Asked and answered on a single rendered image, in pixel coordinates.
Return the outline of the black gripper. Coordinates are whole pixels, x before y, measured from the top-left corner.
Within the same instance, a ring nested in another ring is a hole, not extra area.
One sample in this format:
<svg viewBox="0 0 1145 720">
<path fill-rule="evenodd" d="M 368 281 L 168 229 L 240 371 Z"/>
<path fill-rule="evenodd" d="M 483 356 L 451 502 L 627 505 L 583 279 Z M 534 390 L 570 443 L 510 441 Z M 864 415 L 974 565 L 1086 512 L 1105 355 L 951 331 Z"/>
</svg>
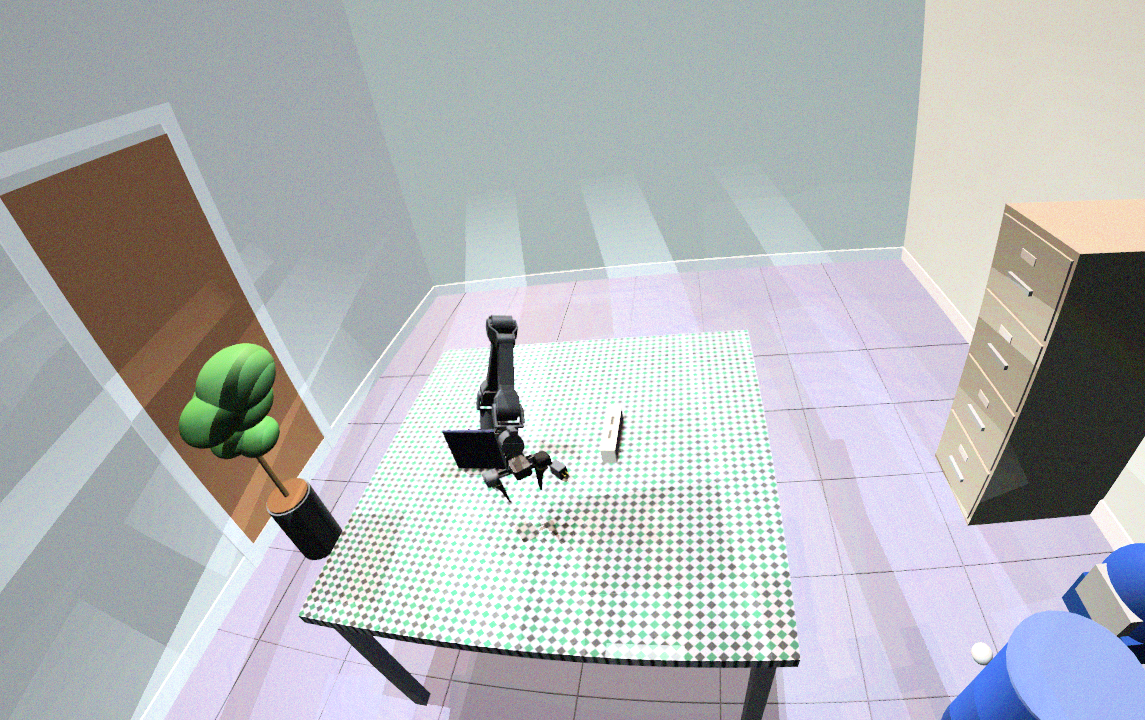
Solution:
<svg viewBox="0 0 1145 720">
<path fill-rule="evenodd" d="M 508 456 L 505 456 L 504 452 L 500 450 L 500 448 L 499 451 L 505 466 L 505 457 Z M 543 473 L 546 468 L 548 468 L 548 466 L 552 466 L 552 457 L 546 454 L 545 451 L 537 452 L 537 454 L 534 454 L 534 457 L 537 462 L 537 466 L 535 468 L 537 477 L 537 486 L 539 486 L 540 491 L 543 491 Z M 508 477 L 508 475 L 511 474 L 508 473 L 507 468 L 503 470 L 496 470 L 496 469 L 482 470 L 482 480 L 484 480 L 485 486 L 499 489 L 499 491 L 502 491 L 502 494 L 505 494 L 505 498 L 508 498 L 508 501 L 511 503 L 511 497 L 507 493 L 507 491 L 505 491 L 505 486 L 502 483 L 502 478 Z"/>
</svg>

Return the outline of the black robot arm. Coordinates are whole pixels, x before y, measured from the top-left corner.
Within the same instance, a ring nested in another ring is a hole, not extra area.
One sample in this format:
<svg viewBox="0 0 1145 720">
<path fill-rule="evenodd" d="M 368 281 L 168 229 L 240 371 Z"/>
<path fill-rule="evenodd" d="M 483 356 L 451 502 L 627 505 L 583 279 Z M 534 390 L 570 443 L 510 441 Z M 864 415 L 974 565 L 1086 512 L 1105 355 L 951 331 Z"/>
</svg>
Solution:
<svg viewBox="0 0 1145 720">
<path fill-rule="evenodd" d="M 526 441 L 518 434 L 518 428 L 526 428 L 526 410 L 520 404 L 520 395 L 514 391 L 513 348 L 518 322 L 511 315 L 490 315 L 485 319 L 485 332 L 491 348 L 488 378 L 480 383 L 477 391 L 477 430 L 493 429 L 496 445 L 508 456 L 505 457 L 505 468 L 514 478 L 523 480 L 534 475 L 537 462 L 534 454 L 523 454 Z"/>
</svg>

